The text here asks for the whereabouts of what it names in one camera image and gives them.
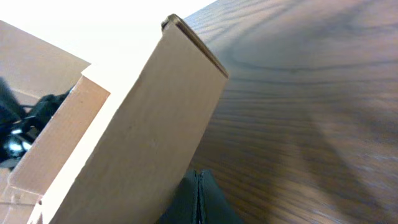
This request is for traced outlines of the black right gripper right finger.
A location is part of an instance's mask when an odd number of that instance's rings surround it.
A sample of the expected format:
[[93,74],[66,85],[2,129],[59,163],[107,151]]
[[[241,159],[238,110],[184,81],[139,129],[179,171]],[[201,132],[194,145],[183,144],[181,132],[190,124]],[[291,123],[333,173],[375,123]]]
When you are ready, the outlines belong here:
[[203,170],[200,174],[198,196],[200,223],[243,224],[242,219],[228,203],[210,170]]

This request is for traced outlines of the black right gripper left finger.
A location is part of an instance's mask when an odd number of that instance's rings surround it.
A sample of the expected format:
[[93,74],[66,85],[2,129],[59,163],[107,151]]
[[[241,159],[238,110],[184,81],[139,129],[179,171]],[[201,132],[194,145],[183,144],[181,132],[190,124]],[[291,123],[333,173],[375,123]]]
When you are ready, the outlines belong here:
[[165,213],[159,218],[160,224],[198,223],[198,176],[189,170],[180,181],[173,200]]

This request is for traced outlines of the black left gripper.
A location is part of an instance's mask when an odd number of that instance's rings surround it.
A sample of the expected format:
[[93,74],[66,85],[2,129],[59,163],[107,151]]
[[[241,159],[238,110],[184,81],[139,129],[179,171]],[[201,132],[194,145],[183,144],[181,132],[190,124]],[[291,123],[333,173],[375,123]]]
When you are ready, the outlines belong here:
[[18,102],[1,79],[1,168],[12,170],[31,149],[71,91],[45,95],[34,105]]

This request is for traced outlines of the cardboard box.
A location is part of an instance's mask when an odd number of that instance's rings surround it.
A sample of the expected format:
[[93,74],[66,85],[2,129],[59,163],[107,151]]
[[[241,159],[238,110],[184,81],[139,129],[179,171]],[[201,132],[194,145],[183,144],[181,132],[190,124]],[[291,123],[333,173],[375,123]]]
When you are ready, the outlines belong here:
[[1,79],[20,104],[71,91],[15,168],[2,169],[2,223],[156,222],[228,81],[175,14],[120,104],[82,74],[87,65],[1,23]]

